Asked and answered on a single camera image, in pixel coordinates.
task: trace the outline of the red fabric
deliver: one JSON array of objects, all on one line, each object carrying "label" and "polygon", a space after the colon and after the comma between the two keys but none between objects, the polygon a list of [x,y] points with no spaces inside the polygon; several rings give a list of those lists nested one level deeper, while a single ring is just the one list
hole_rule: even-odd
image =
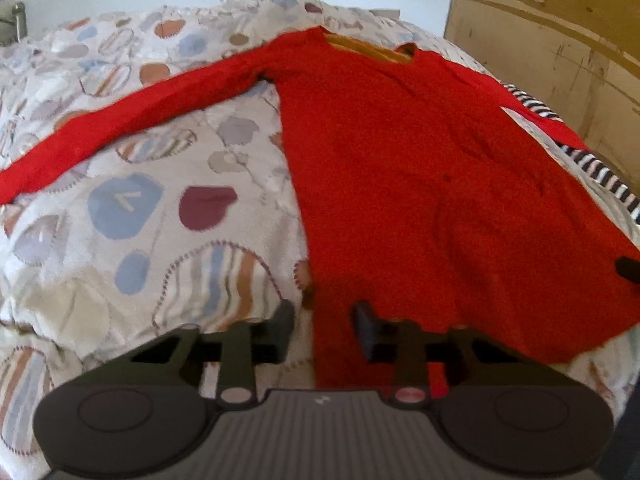
[{"label": "red fabric", "polygon": [[544,362],[566,362],[640,321],[640,290],[614,271],[617,257],[638,251],[500,106],[544,130],[557,121],[437,54],[383,62],[335,50],[320,28],[71,120],[0,173],[0,203],[259,76],[280,95],[308,238],[318,386],[390,381],[351,332],[348,309],[361,299],[426,330],[471,325]]}]

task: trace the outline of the patterned bedspread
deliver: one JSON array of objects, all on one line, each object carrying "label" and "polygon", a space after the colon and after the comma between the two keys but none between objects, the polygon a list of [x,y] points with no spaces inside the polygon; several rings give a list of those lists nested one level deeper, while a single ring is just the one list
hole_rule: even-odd
[{"label": "patterned bedspread", "polygon": [[[317,0],[103,14],[0,49],[0,169],[71,117],[316,25],[387,47],[414,41],[485,72],[409,23]],[[512,116],[638,245],[620,201]],[[47,189],[0,206],[0,227],[0,479],[47,471],[31,429],[44,394],[186,322],[224,330],[269,317],[280,298],[294,301],[287,362],[259,367],[258,388],[313,386],[311,276],[273,86],[106,147]],[[558,368],[619,416],[639,347],[636,328]],[[216,374],[207,367],[205,395]]]}]

